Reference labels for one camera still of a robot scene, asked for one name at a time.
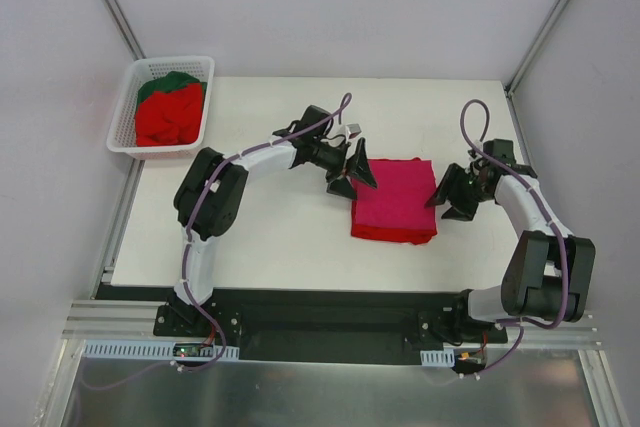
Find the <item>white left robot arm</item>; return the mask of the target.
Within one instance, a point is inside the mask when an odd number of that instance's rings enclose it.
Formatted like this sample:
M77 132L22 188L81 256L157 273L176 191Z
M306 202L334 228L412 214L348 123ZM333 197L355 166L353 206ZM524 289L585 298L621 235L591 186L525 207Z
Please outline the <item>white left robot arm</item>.
M325 171L329 194L355 200L355 181L377 187L360 126L341 125L331 133L340 118L340 111L311 105L301 119L261 144L230 156L209 147L198 152L173 201L183 237L174 292L185 303L176 321L187 334L199 336L210 328L212 313L201 304L213 293L217 244L235 222L248 183L310 163Z

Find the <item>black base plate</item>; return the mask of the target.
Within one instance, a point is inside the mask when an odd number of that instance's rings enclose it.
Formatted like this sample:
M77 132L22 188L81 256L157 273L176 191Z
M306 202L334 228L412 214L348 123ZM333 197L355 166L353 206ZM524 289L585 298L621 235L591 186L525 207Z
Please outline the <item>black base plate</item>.
M416 365L423 351L464 343L504 345L507 334L474 321L462 293L217 288L200 309L170 288L102 286L100 300L157 301L156 337L206 337L243 360Z

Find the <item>aluminium frame post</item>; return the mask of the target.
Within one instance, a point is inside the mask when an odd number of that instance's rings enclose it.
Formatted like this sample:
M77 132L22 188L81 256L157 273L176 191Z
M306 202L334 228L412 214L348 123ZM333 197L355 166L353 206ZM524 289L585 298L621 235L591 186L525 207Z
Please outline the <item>aluminium frame post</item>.
M564 12L572 0L554 0L549 12L545 16L541 26L537 30L532 42L519 62L510 80L505 84L505 95L512 99L516 90L524 80L534 61L542 52L553 30L560 22Z
M134 32L119 0L101 0L124 46L134 61L143 60L147 55Z

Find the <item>red t shirt in basket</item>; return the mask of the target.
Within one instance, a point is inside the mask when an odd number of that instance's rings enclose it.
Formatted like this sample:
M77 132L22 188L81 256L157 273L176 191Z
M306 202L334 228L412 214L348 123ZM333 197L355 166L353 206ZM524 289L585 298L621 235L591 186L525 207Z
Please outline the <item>red t shirt in basket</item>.
M137 147L194 143L200 133L206 89L190 83L171 92L141 88L134 116Z

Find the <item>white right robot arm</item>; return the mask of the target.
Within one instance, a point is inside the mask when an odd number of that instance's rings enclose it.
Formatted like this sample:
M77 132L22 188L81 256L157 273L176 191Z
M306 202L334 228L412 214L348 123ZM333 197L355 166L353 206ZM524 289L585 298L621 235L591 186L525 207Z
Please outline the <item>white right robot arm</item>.
M427 206L447 204L444 218L471 221L481 203L492 201L506 212L518 242L499 285L463 292L463 309L449 318L450 332L470 342L484 332L485 322L520 321L553 329L580 320L594 243L558 220L532 167L516 161L512 141L486 141L470 155L468 167L448 166Z

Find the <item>white perforated plastic basket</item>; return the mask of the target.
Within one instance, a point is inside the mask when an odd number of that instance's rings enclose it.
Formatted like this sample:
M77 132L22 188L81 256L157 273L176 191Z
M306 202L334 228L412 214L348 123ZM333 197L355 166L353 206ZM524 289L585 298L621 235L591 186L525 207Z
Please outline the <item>white perforated plastic basket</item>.
M198 55L153 57L133 62L124 74L106 140L107 148L111 152L127 154L137 160L179 159L195 155L204 142L215 66L213 58ZM160 78L171 71L189 74L207 84L198 136L193 142L182 145L138 146L134 119L137 92L146 82Z

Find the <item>pink t shirt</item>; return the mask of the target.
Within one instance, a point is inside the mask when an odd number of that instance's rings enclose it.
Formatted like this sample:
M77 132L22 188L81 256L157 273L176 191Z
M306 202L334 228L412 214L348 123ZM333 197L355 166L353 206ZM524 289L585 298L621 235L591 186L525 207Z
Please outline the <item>pink t shirt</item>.
M372 189L356 181L357 199L352 203L352 209L356 206L358 211L377 217L385 214L397 223L409 223L411 217L427 211L435 214L433 207L425 206L436 190L431 161L374 159L370 165L378 188Z

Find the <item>left aluminium frame post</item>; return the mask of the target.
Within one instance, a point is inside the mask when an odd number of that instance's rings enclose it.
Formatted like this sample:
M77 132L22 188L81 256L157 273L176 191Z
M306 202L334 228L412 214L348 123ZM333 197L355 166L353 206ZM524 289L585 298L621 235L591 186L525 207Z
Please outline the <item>left aluminium frame post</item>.
M124 46L134 61L143 60L147 55L134 32L119 0L101 0Z

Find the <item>red t shirt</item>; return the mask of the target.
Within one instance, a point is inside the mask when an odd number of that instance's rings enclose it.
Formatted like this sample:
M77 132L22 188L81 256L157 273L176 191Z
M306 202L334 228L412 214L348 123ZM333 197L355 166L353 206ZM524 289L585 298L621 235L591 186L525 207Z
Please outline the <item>red t shirt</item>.
M190 83L171 92L141 88L134 116L137 147L194 143L200 133L206 89Z
M435 214L427 211L410 218L410 222L397 223L388 215L358 211L354 206L351 212L351 236L363 240L391 242L396 244L427 244L437 235Z

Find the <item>right aluminium frame post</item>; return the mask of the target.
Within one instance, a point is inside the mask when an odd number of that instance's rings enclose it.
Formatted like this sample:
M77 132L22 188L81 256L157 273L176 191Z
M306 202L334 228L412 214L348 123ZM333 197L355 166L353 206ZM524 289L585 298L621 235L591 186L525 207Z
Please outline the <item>right aluminium frame post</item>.
M564 12L572 0L554 0L549 12L545 16L541 26L537 30L532 42L519 62L510 80L505 84L505 95L512 99L516 90L524 80L534 61L542 52L553 30L560 22Z

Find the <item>green t shirt in basket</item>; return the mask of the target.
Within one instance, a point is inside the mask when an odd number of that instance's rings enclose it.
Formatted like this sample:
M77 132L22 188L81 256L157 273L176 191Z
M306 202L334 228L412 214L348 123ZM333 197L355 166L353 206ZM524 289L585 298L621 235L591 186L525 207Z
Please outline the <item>green t shirt in basket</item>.
M171 93L177 90L182 90L191 84L198 84L201 87L202 93L206 93L206 82L202 82L196 77L185 72L170 71L162 77L145 82L138 89L136 106L139 107L155 92Z

